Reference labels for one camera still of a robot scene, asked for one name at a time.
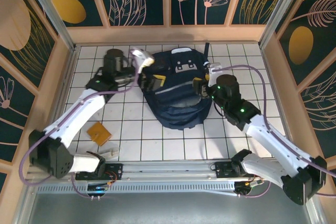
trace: navy blue backpack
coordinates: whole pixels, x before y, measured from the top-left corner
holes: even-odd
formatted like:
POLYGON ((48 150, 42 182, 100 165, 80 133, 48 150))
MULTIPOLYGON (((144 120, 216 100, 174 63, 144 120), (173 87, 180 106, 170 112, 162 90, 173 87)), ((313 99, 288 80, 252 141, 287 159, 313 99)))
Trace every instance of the navy blue backpack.
POLYGON ((202 99, 193 88, 194 78, 204 79, 205 53, 176 48, 153 54, 155 62, 142 70, 139 86, 153 114, 166 128, 182 130, 203 123, 212 100, 202 99))

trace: black joint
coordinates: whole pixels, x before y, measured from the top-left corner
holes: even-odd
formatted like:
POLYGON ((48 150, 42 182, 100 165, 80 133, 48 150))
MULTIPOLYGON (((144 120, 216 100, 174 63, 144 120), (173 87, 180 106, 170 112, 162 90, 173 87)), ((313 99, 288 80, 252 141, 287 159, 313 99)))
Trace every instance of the black joint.
MULTIPOLYGON (((29 147, 45 134, 36 130, 29 135, 29 147)), ((56 178, 67 175, 74 163, 73 155, 61 143, 61 139, 46 138, 29 155, 30 163, 56 178)))

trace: metal frame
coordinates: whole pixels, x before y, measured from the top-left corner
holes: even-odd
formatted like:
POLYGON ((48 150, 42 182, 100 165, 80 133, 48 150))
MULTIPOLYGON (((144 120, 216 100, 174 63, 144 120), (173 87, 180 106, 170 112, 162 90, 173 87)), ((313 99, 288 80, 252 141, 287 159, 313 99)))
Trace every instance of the metal frame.
POLYGON ((274 11, 271 14, 271 17, 267 21, 266 28, 260 39, 260 48, 264 49, 269 42, 272 34, 279 25, 282 17, 286 13, 287 8, 292 3, 293 0, 279 0, 274 11))
POLYGON ((54 5, 52 4, 51 0, 38 0, 43 9, 45 10, 46 14, 48 15, 50 21, 54 25, 55 29, 58 31, 58 34, 63 38, 67 47, 73 51, 74 50, 74 42, 72 41, 68 30, 61 20, 60 16, 58 15, 54 5))

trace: white tile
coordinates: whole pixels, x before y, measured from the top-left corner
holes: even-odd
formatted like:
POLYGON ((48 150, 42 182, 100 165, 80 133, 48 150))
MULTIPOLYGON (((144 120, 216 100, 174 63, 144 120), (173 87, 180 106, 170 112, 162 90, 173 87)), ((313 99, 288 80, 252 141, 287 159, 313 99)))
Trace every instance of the white tile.
POLYGON ((254 138, 247 138, 248 146, 250 147, 250 151, 259 157, 272 157, 272 155, 254 138))
POLYGON ((229 158, 232 158, 243 149, 248 150, 246 137, 227 138, 226 143, 229 150, 229 158))
POLYGON ((121 141, 119 161, 140 161, 141 140, 121 141))
MULTIPOLYGON (((107 141, 103 146, 98 148, 98 154, 103 154, 106 152, 111 152, 112 150, 118 150, 120 147, 120 141, 107 141)), ((108 158, 106 161, 118 161, 119 156, 114 158, 108 158)))
POLYGON ((133 49, 133 48, 142 49, 142 50, 146 51, 146 45, 134 45, 134 46, 130 46, 130 49, 133 49))
MULTIPOLYGON (((205 49, 205 44, 196 44, 195 45, 195 49, 201 53, 204 53, 204 49, 205 49)), ((208 56, 212 56, 212 50, 211 50, 211 45, 209 46, 209 52, 208 52, 208 56)))
POLYGON ((156 52, 162 52, 162 45, 147 45, 146 51, 154 54, 156 52))
POLYGON ((94 59, 97 47, 81 47, 78 59, 94 59))
POLYGON ((228 44, 230 56, 245 56, 245 51, 242 44, 228 44))
MULTIPOLYGON (((217 106, 217 109, 219 110, 220 113, 223 114, 222 110, 220 109, 220 107, 217 106)), ((222 118, 222 116, 220 116, 217 111, 214 108, 214 103, 211 105, 209 114, 207 118, 222 118)))
MULTIPOLYGON (((264 101, 259 101, 259 104, 261 112, 264 113, 264 101)), ((280 117, 279 110, 275 100, 267 100, 266 116, 267 117, 270 116, 273 118, 280 117)))
POLYGON ((244 137, 246 136, 244 132, 238 129, 237 126, 230 124, 226 119, 224 119, 224 128, 226 137, 244 137))
POLYGON ((185 159, 206 159, 205 140, 185 139, 185 159))
POLYGON ((184 159, 183 139, 163 140, 163 159, 164 160, 184 159))
POLYGON ((211 44, 213 56, 229 56, 226 44, 211 44))
POLYGON ((97 47, 96 59, 102 59, 106 55, 106 52, 112 49, 113 46, 100 46, 97 47))
POLYGON ((233 70, 233 75, 237 78, 239 84, 253 84, 250 71, 233 70))
POLYGON ((129 57, 130 46, 114 46, 113 48, 121 50, 126 58, 129 57))
MULTIPOLYGON (((269 78, 268 78, 266 70, 260 69, 259 71, 261 75, 263 76, 265 83, 269 83, 269 78)), ((251 70, 251 75, 252 75, 252 80, 254 84, 262 84, 261 78, 256 71, 251 70)))
POLYGON ((72 80, 72 88, 84 88, 91 79, 91 73, 75 73, 72 80))
POLYGON ((241 98, 245 100, 256 100, 256 91, 254 90, 253 84, 240 84, 239 91, 242 94, 241 98))
POLYGON ((77 146, 78 154, 85 154, 86 152, 98 152, 98 144, 93 141, 79 141, 77 146))
POLYGON ((247 56, 259 56, 261 55, 258 44, 244 44, 245 54, 247 56))
POLYGON ((142 139, 162 139, 162 124, 159 121, 143 121, 142 139))
POLYGON ((181 48, 181 47, 189 47, 189 48, 191 48, 191 49, 195 49, 195 45, 194 44, 181 44, 181 45, 179 45, 179 47, 181 48))
MULTIPOLYGON (((262 84, 256 84, 254 85, 256 92, 257 92, 257 98, 258 100, 263 100, 264 99, 264 87, 262 84)), ((272 91, 272 87, 270 84, 266 84, 266 99, 267 100, 273 100, 274 99, 274 94, 272 91)))
POLYGON ((214 58, 214 63, 220 63, 222 68, 231 66, 230 57, 213 57, 213 58, 214 58))
POLYGON ((72 141, 68 147, 70 154, 75 154, 77 152, 78 141, 72 141))
POLYGON ((250 66, 255 67, 256 69, 265 69, 262 56, 248 56, 247 62, 250 66))
POLYGON ((202 124, 198 124, 191 129, 184 129, 184 138, 204 138, 204 129, 202 124))
POLYGON ((183 131, 163 127, 163 139, 183 138, 183 131))
POLYGON ((162 140, 143 140, 141 144, 141 160, 162 160, 162 140))
POLYGON ((85 88, 71 88, 69 92, 69 98, 67 103, 75 103, 85 88))
POLYGON ((123 120, 141 120, 142 103, 125 103, 123 120))
POLYGON ((240 56, 230 57, 230 60, 231 60, 232 66, 247 65, 247 60, 246 60, 245 56, 243 56, 243 57, 240 57, 240 56))
POLYGON ((204 132, 206 138, 225 137, 223 119, 204 120, 204 132))
POLYGON ((125 93, 125 102, 142 102, 143 93, 139 87, 133 87, 125 93))
POLYGON ((104 106, 104 121, 122 120, 122 103, 108 103, 104 106))
POLYGON ((228 158, 225 138, 206 138, 205 142, 208 159, 228 158))
POLYGON ((285 135, 285 130, 281 121, 281 118, 268 118, 268 123, 277 129, 282 135, 285 135))
POLYGON ((110 140, 120 140, 121 135, 121 121, 104 121, 102 124, 111 133, 110 140))
MULTIPOLYGON (((124 91, 125 87, 118 88, 118 91, 124 91)), ((108 103, 114 103, 114 102, 124 102, 125 93, 118 93, 112 96, 112 98, 108 101, 108 103)))
POLYGON ((162 51, 171 51, 175 48, 178 48, 178 45, 162 45, 162 51))
POLYGON ((123 121, 121 139, 141 139, 141 121, 123 121))
POLYGON ((91 73, 94 59, 79 59, 76 66, 76 73, 91 73))
POLYGON ((95 59, 94 64, 93 64, 92 73, 96 73, 98 68, 102 67, 103 65, 104 65, 104 59, 95 59))
POLYGON ((156 120, 155 115, 153 114, 151 108, 146 102, 143 104, 143 115, 142 120, 156 120))

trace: purple cable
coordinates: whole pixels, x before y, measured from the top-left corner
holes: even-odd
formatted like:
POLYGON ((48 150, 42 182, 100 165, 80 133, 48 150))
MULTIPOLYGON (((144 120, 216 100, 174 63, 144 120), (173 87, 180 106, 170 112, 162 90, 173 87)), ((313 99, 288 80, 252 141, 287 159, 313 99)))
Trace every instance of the purple cable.
MULTIPOLYGON (((323 167, 319 166, 319 165, 316 165, 314 164, 313 162, 305 159, 304 157, 301 157, 295 150, 293 150, 288 144, 286 144, 281 138, 279 138, 270 128, 269 126, 269 123, 267 121, 267 117, 266 117, 266 84, 265 84, 265 80, 262 76, 262 74, 260 73, 260 71, 258 69, 256 69, 255 67, 252 67, 252 66, 249 66, 249 65, 235 65, 235 66, 232 66, 232 67, 226 67, 226 68, 221 68, 221 69, 215 69, 213 70, 213 72, 220 72, 220 71, 223 71, 223 70, 229 70, 229 69, 234 69, 234 68, 241 68, 241 67, 244 67, 244 68, 248 68, 248 69, 252 69, 252 70, 255 70, 257 72, 257 74, 260 76, 261 78, 261 82, 262 82, 262 88, 263 88, 263 95, 264 95, 264 112, 263 112, 263 116, 264 116, 264 121, 265 121, 265 126, 266 128, 269 130, 269 132, 284 146, 286 147, 290 152, 292 152, 295 156, 297 156, 299 159, 303 160, 304 162, 306 162, 307 164, 309 164, 310 166, 326 173, 326 174, 329 174, 330 176, 336 178, 336 174, 327 170, 327 169, 324 169, 323 167)), ((328 195, 328 194, 319 194, 319 193, 316 193, 317 195, 319 196, 324 196, 324 197, 331 197, 331 198, 336 198, 336 195, 328 195)))
POLYGON ((19 177, 21 179, 21 181, 27 185, 27 186, 38 186, 40 184, 42 184, 43 182, 45 182, 47 179, 49 179, 51 177, 51 175, 49 175, 48 177, 42 179, 41 181, 39 182, 35 182, 35 183, 31 183, 29 181, 27 181, 23 175, 23 166, 24 166, 24 163, 26 161, 26 159, 29 157, 29 155, 31 154, 31 152, 40 144, 42 143, 46 138, 48 138, 50 135, 52 135, 55 131, 57 131, 77 110, 78 108, 80 108, 81 106, 84 105, 84 103, 89 100, 90 98, 92 97, 95 97, 95 96, 98 96, 98 95, 104 95, 104 94, 120 94, 120 93, 126 93, 127 91, 131 90, 135 84, 137 83, 138 81, 138 78, 139 78, 139 73, 138 73, 138 70, 139 70, 139 66, 137 65, 137 61, 135 60, 134 61, 134 64, 135 64, 135 77, 134 77, 134 81, 132 82, 132 85, 125 89, 125 90, 122 90, 122 91, 103 91, 103 92, 97 92, 97 93, 93 93, 91 95, 88 95, 87 97, 85 97, 80 103, 78 103, 70 112, 69 114, 64 117, 64 119, 54 128, 52 129, 50 132, 48 132, 46 135, 44 135, 43 137, 41 137, 41 139, 39 139, 35 144, 33 144, 29 149, 28 151, 25 153, 25 155, 23 156, 21 162, 20 162, 20 165, 19 165, 19 177))

